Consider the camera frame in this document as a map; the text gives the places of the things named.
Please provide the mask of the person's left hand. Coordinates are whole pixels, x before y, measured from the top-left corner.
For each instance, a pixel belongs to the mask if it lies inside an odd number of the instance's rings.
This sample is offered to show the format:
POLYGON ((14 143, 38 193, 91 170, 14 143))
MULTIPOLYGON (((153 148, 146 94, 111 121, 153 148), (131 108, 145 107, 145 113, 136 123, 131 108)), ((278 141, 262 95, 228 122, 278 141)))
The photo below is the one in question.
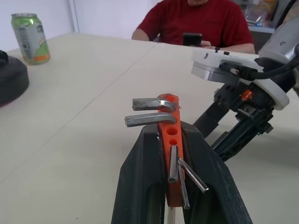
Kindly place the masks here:
POLYGON ((217 49, 218 47, 213 46, 209 41, 201 41, 200 46, 206 49, 217 49))

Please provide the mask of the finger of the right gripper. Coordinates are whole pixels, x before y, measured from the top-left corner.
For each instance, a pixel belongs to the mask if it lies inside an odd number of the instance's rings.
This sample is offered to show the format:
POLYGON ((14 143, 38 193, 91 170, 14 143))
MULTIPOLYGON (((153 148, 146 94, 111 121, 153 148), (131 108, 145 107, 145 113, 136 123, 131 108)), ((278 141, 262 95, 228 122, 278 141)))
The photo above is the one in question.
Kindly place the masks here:
POLYGON ((206 138, 217 126, 219 121, 228 113, 229 108, 219 102, 212 103, 209 108, 194 122, 194 126, 206 138))
POLYGON ((229 132, 224 132, 213 144, 212 149, 227 161, 237 155, 260 131, 260 125, 251 119, 239 121, 229 132))

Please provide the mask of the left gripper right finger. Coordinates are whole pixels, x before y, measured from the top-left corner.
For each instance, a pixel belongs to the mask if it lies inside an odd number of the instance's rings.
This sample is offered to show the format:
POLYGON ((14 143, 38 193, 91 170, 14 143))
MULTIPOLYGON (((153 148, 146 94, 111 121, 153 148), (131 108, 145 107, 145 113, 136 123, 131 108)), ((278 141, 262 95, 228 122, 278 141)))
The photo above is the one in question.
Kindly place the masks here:
POLYGON ((222 159, 193 125, 181 123, 184 161, 209 188, 202 193, 186 178, 190 208, 183 210, 187 224, 250 224, 252 220, 234 179, 222 159))

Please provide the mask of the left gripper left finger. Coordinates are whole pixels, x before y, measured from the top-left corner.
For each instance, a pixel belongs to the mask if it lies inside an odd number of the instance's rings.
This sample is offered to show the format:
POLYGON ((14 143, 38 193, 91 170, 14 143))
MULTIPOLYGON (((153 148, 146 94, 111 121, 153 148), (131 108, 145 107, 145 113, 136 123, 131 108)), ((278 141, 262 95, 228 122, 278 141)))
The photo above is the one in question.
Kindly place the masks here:
POLYGON ((113 224, 164 223, 166 173, 157 126, 144 126, 119 174, 113 224))

